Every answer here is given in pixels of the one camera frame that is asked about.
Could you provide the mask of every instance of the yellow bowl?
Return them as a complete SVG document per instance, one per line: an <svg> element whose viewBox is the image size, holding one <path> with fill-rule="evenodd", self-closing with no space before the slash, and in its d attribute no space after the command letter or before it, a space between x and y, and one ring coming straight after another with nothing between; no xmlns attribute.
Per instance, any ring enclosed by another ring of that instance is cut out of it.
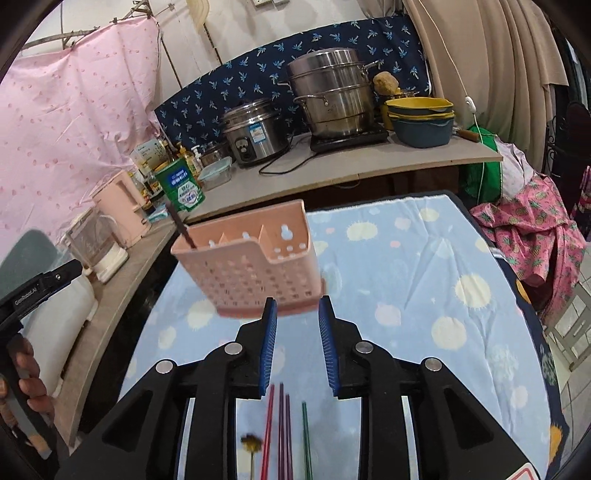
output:
<svg viewBox="0 0 591 480"><path fill-rule="evenodd" d="M445 98L409 97L386 100L388 111L399 115L431 115L449 113L453 103Z"/></svg>
<svg viewBox="0 0 591 480"><path fill-rule="evenodd" d="M391 113L388 112L388 116L392 120L407 120L407 121L423 121L423 120L447 120L449 118L454 118L456 114L451 111L448 113L433 113L431 115L400 115L398 113Z"/></svg>

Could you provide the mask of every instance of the green bag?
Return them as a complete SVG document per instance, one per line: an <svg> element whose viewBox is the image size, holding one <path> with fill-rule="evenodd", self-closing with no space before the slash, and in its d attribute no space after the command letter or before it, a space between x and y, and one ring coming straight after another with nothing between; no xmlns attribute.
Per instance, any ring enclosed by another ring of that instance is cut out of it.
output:
<svg viewBox="0 0 591 480"><path fill-rule="evenodd" d="M471 132L478 133L476 125L469 128ZM495 134L480 129L482 142L495 152L498 151L495 143ZM460 166L460 188L480 203L496 203L501 198L502 173L501 162L473 163Z"/></svg>

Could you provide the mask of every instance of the pink curtain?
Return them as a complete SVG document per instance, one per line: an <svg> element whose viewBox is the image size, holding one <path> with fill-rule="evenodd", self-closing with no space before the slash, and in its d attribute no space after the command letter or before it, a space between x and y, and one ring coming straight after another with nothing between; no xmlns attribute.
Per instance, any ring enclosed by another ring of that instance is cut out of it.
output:
<svg viewBox="0 0 591 480"><path fill-rule="evenodd" d="M15 60L0 84L0 260L32 228L56 242L157 133L158 35L153 19L133 18Z"/></svg>

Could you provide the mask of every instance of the green chopstick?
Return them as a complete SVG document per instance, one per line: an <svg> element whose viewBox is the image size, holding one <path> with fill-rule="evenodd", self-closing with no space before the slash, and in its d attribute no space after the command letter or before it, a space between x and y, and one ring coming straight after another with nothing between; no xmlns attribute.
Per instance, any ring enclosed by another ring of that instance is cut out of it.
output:
<svg viewBox="0 0 591 480"><path fill-rule="evenodd" d="M310 428L308 427L308 409L306 402L301 403L301 416L304 424L304 467L306 469L306 480L312 478L312 456L310 453Z"/></svg>

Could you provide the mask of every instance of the blue tablecloth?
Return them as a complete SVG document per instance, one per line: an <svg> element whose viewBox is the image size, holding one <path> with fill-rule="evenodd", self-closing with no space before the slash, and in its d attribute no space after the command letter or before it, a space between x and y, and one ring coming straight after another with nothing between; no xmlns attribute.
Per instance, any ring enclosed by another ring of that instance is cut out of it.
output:
<svg viewBox="0 0 591 480"><path fill-rule="evenodd" d="M452 200L406 197L307 216L337 317L355 322L364 339L396 358L440 358L544 478L550 410L537 348L514 290ZM142 332L122 394L162 358L202 359L233 340L244 321L219 317L177 266ZM291 396L296 478L303 477L306 401L314 475L356 479L361 401L332 396L317 312L279 319L271 382L283 382ZM276 477L277 410L270 478ZM266 401L238 400L238 437L263 437L265 413ZM248 469L249 456L238 446L239 477L247 478Z"/></svg>

